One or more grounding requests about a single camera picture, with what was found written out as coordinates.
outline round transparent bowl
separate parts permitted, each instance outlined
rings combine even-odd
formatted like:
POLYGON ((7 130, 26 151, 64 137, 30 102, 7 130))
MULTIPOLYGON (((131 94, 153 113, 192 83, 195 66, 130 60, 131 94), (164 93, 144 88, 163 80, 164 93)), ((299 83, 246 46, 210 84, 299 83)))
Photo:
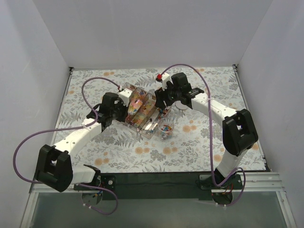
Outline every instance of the round transparent bowl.
POLYGON ((158 123, 158 129, 162 139, 170 139, 173 136, 174 123, 168 119, 162 119, 158 123))

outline cable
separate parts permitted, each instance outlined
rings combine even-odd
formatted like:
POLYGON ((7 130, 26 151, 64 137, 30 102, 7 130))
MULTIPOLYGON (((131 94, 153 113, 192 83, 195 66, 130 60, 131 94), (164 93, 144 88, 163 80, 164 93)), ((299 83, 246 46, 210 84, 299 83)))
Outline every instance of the cable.
MULTIPOLYGON (((212 146, 213 146, 213 141, 212 141, 212 135, 213 135, 213 132, 212 132, 212 116, 211 116, 211 93, 210 93, 210 89, 209 89, 209 86, 207 85, 207 82, 206 80, 204 79, 204 77, 200 74, 200 72, 195 69, 194 67, 188 65, 188 64, 184 64, 184 63, 179 63, 179 64, 174 64, 168 68, 166 68, 162 73, 161 75, 163 75, 167 70, 169 70, 170 68, 174 67, 174 66, 186 66, 186 67, 190 67, 191 69, 193 69, 199 76, 200 78, 203 80, 206 88, 207 88, 207 91, 208 91, 208 113, 209 113, 209 135, 210 135, 210 166, 211 166, 211 178, 212 178, 212 182, 214 184, 214 186, 216 187, 220 187, 222 186, 236 171, 238 171, 238 169, 241 169, 243 170, 242 168, 238 167, 238 168, 234 168, 231 173, 220 183, 220 184, 217 184, 216 181, 215 181, 215 175, 214 175, 214 166, 213 166, 213 150, 212 150, 212 146)), ((243 184, 243 187, 245 187, 245 183, 246 183, 246 178, 245 178, 245 172, 243 170, 243 174, 244 174, 244 184, 243 184)))
POLYGON ((83 84, 82 84, 82 87, 81 87, 81 94, 82 94, 82 97, 85 101, 85 103, 87 104, 87 106, 89 106, 89 108, 93 111, 93 113, 95 114, 95 119, 93 122, 85 125, 85 126, 80 126, 80 127, 68 127, 68 128, 60 128, 60 129, 51 129, 51 130, 44 130, 44 131, 40 131, 40 132, 36 132, 34 134, 31 134, 30 136, 26 137, 24 140, 22 140, 22 142, 17 146, 17 148, 15 149, 15 152, 14 152, 14 155, 13 155, 13 167, 14 167, 14 171, 15 173, 17 174, 17 176, 19 178, 21 178, 22 180, 26 181, 26 182, 29 182, 29 183, 33 183, 33 184, 39 184, 41 182, 39 181, 35 181, 35 180, 30 180, 30 179, 27 179, 25 177, 23 177, 18 169, 17 169, 17 166, 16 166, 16 157, 17 157, 17 153, 20 149, 20 147, 27 141, 29 140, 30 138, 36 136, 36 135, 39 135, 39 134, 43 134, 43 133, 48 133, 48 132, 60 132, 60 131, 68 131, 68 130, 78 130, 78 129, 82 129, 83 127, 89 127, 93 124, 95 124, 97 122, 97 119, 98 119, 98 114, 96 112, 96 110, 89 104, 89 102, 87 101, 86 97, 85 97, 85 92, 84 92, 84 88, 85 88, 85 85, 89 82, 89 81, 92 81, 94 79, 103 79, 103 80, 106 80, 108 82, 111 82, 113 83, 115 86, 118 87, 118 89, 120 89, 120 86, 118 84, 116 84, 115 82, 113 82, 112 80, 108 79, 108 78, 104 78, 104 77, 92 77, 88 80, 86 80, 83 84))
POLYGON ((89 186, 89 185, 85 185, 85 184, 78 184, 79 186, 82 186, 82 187, 86 187, 86 188, 95 188, 95 189, 99 189, 99 190, 102 190, 102 191, 107 191, 109 193, 111 193, 114 197, 115 197, 115 200, 116 200, 116 205, 115 205, 115 208, 111 211, 111 212, 104 212, 103 210, 99 209, 99 208, 96 208, 96 207, 93 207, 89 204, 86 204, 82 201, 83 205, 84 206, 87 206, 88 208, 90 209, 93 209, 103 215, 112 215, 116 210, 117 210, 117 207, 118 207, 118 197, 116 196, 116 194, 114 192, 112 192, 111 190, 109 189, 105 189, 105 188, 101 188, 101 187, 92 187, 92 186, 89 186))

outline floral tablecloth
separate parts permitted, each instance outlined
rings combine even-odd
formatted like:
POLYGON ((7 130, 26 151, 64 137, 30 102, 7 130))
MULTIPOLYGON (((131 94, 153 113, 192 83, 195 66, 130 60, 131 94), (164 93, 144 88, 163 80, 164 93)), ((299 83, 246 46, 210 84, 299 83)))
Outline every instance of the floral tablecloth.
MULTIPOLYGON (((67 95, 60 113, 59 128, 79 126, 89 108, 81 96, 81 86, 86 79, 96 76, 107 77, 120 85, 126 82, 141 87, 151 93, 161 84, 154 79, 163 69, 129 70, 83 70, 74 71, 67 95)), ((245 108, 232 67, 201 68, 212 99, 241 110, 245 108)), ((192 87, 205 89, 202 80, 189 68, 174 68, 170 75, 184 72, 192 87)), ((105 92, 117 92, 111 83, 95 80, 85 87, 85 95, 90 104, 101 103, 105 92)), ((102 172, 163 172, 163 171, 210 171, 209 122, 203 114, 191 109, 181 111, 174 105, 168 115, 174 121, 173 137, 162 140, 155 134, 150 140, 128 129, 122 123, 113 121, 102 134, 95 137, 76 156, 74 166, 89 164, 102 172)), ((222 129, 213 123, 213 160, 219 164, 224 153, 222 129)), ((58 142, 70 132, 58 132, 58 142)), ((265 170, 259 146, 255 144, 240 164, 245 170, 265 170)))

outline white backdrop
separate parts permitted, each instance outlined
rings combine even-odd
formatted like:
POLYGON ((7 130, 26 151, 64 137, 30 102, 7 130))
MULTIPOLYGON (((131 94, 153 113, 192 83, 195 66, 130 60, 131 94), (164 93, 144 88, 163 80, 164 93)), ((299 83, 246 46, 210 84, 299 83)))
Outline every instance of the white backdrop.
POLYGON ((238 63, 272 0, 34 0, 75 68, 238 63))
POLYGON ((304 1, 274 0, 239 64, 266 160, 304 227, 304 1))
MULTIPOLYGON (((0 227, 17 228, 30 184, 14 173, 13 153, 28 135, 54 128, 68 67, 32 0, 0 0, 0 30, 0 227)), ((17 165, 27 178, 50 137, 21 148, 17 165)))

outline metal frame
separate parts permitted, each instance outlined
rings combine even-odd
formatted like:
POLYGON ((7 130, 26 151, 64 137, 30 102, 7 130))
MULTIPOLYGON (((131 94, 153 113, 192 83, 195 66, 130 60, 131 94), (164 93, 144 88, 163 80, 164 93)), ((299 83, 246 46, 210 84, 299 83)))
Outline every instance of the metal frame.
MULTIPOLYGON (((237 83, 238 83, 239 88, 241 90, 246 108, 248 109, 247 101, 245 99, 244 92, 243 92, 242 86, 241 86, 240 81, 239 81, 237 68, 236 68, 235 65, 233 66, 233 69, 234 69, 234 72, 236 74, 237 83)), ((70 80, 71 80, 71 75, 72 74, 70 74, 68 82, 67 82, 67 86, 66 86, 66 89, 65 89, 65 95, 67 94, 67 90, 68 90, 70 80)), ((58 118, 57 123, 56 123, 56 128, 59 126, 59 122, 60 122, 60 120, 58 118)), ((54 142, 55 137, 56 137, 56 134, 53 134, 52 143, 54 142)), ((261 146, 260 146, 259 142, 258 142, 258 145, 260 147, 262 156, 264 158, 264 153, 261 149, 261 146)), ((209 172, 201 172, 201 173, 193 172, 193 173, 195 173, 197 175, 199 175, 199 174, 205 175, 206 173, 209 173, 209 172)), ((75 191, 73 189, 73 187, 74 187, 73 185, 70 185, 65 192, 66 193, 96 192, 95 190, 75 191)), ((267 171, 265 171, 265 172, 246 172, 246 186, 245 186, 244 191, 246 191, 246 192, 261 192, 261 191, 263 191, 263 192, 272 191, 273 192, 273 191, 275 191, 276 194, 277 194, 277 197, 278 197, 278 200, 279 200, 279 203, 280 203, 280 206, 281 206, 281 210, 282 210, 282 213, 283 213, 283 216, 284 216, 284 219, 285 219, 285 222, 286 222, 287 226, 291 227, 291 228, 296 227, 295 220, 294 220, 294 217, 291 213, 291 210, 290 210, 287 198, 286 198, 286 192, 284 191, 284 186, 283 186, 283 183, 280 179, 279 173, 277 173, 277 172, 267 172, 267 171)), ((222 192, 222 190, 212 190, 212 192, 222 192)), ((22 228, 30 227, 31 221, 32 221, 32 218, 33 218, 33 215, 34 215, 36 203, 37 203, 37 200, 38 200, 39 193, 59 193, 59 192, 57 192, 54 189, 52 189, 52 188, 50 188, 46 185, 43 185, 43 184, 33 185, 32 188, 31 188, 28 203, 27 203, 26 210, 25 210, 25 213, 24 213, 24 216, 23 216, 22 223, 21 223, 20 227, 22 227, 22 228)))

